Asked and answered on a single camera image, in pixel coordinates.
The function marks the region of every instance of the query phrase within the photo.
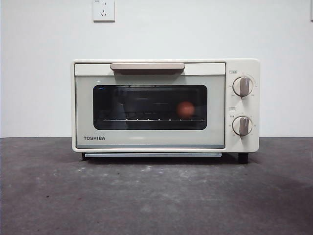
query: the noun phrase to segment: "small label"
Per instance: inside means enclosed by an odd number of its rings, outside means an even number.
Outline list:
[[[106,140],[104,136],[84,136],[83,138],[86,141],[105,141]]]

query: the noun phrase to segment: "glass window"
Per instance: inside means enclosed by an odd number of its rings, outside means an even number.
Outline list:
[[[97,85],[93,125],[98,130],[203,130],[204,85]]]

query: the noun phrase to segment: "orange ball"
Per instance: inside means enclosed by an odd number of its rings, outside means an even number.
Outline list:
[[[176,112],[180,118],[191,118],[195,113],[195,106],[189,101],[183,101],[177,105]]]

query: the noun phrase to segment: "concrete floor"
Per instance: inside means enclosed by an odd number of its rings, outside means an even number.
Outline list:
[[[262,138],[248,165],[80,160],[69,138],[1,139],[1,234],[313,234],[313,138]]]

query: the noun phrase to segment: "timer knob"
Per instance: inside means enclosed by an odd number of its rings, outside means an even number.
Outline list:
[[[252,130],[252,121],[245,116],[237,117],[233,121],[233,130],[239,136],[246,136]]]
[[[249,77],[238,77],[233,83],[233,90],[236,95],[247,96],[252,92],[252,81]]]

